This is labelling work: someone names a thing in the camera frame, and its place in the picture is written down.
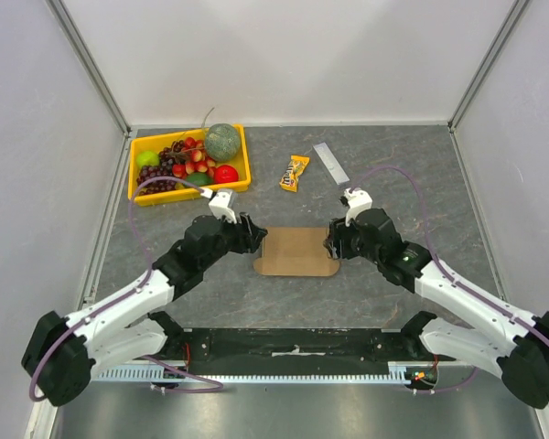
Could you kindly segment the cardboard box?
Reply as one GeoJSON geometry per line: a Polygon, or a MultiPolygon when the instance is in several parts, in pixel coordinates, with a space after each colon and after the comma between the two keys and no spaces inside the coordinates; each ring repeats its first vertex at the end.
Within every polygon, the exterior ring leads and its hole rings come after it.
{"type": "Polygon", "coordinates": [[[327,228],[268,227],[253,268],[264,276],[333,276],[340,263],[324,247],[327,236],[327,228]]]}

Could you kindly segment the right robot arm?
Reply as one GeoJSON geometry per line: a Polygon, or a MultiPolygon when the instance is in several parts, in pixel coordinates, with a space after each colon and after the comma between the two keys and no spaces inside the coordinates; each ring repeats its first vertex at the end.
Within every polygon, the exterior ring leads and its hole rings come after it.
{"type": "Polygon", "coordinates": [[[427,248],[403,240],[380,209],[332,220],[324,245],[334,259],[366,259],[389,283],[468,323],[457,327],[424,314],[418,328],[401,336],[406,357],[419,360],[432,353],[458,359],[501,379],[530,407],[549,404],[549,311],[537,316],[470,283],[435,261],[427,248]]]}

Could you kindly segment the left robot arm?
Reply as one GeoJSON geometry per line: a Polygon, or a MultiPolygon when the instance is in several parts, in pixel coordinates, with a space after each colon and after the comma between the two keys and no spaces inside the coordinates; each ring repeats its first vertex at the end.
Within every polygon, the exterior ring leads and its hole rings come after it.
{"type": "Polygon", "coordinates": [[[121,290],[66,316],[47,312],[21,360],[31,379],[30,399],[60,407],[110,367],[155,354],[174,359],[183,346],[179,326],[157,309],[194,289],[226,254],[256,252],[267,234],[246,213],[232,222],[198,216],[181,239],[121,290]]]}

